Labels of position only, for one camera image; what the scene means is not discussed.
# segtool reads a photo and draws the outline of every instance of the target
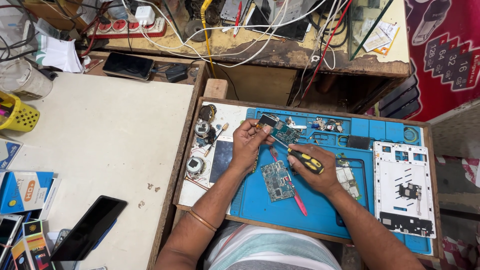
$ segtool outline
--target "white table surface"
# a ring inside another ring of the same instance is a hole
[[[46,232],[73,228],[100,195],[126,200],[81,270],[146,269],[193,86],[59,73],[51,93],[26,102],[40,111],[11,170],[62,179]]]

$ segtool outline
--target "striped shirt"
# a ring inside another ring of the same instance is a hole
[[[204,270],[341,270],[318,239],[242,223],[216,233],[204,255]]]

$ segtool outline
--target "power strip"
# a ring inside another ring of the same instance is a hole
[[[108,25],[100,24],[96,30],[95,38],[127,38],[127,37],[144,37],[139,23],[128,23],[127,21],[120,19],[111,22]],[[144,32],[149,37],[163,37],[167,28],[165,27],[164,18],[156,18],[155,22],[151,25],[147,25],[144,28]],[[88,38],[92,38],[93,28],[88,30]]]

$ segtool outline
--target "man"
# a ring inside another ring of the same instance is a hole
[[[269,136],[271,127],[256,129],[257,121],[247,119],[235,130],[228,169],[180,219],[158,255],[156,270],[193,270],[207,247],[205,261],[201,262],[205,270],[340,270],[318,239],[298,233],[244,224],[218,231],[212,241],[242,179],[253,169],[258,147],[275,141]],[[340,213],[369,269],[424,269],[410,250],[343,189],[336,178],[333,153],[312,144],[289,147],[323,164],[324,172],[316,175],[296,158],[288,158],[308,184],[323,193]]]

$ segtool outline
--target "red pen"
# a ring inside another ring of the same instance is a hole
[[[277,157],[278,157],[278,152],[276,151],[275,147],[270,146],[270,154],[272,154],[273,159],[275,162],[277,162]],[[288,182],[288,184],[293,185],[291,179]],[[303,215],[306,217],[307,216],[307,209],[305,208],[305,205],[303,204],[303,201],[300,198],[299,193],[297,192],[297,189],[295,189],[295,196],[293,197],[295,201],[297,202],[297,205],[300,208],[300,211],[303,213]]]
[[[240,4],[239,4],[239,10],[237,11],[237,19],[236,19],[236,21],[235,21],[235,26],[239,26],[240,13],[241,13],[241,1],[240,1]],[[239,32],[239,28],[233,29],[233,37],[235,37],[238,32]]]

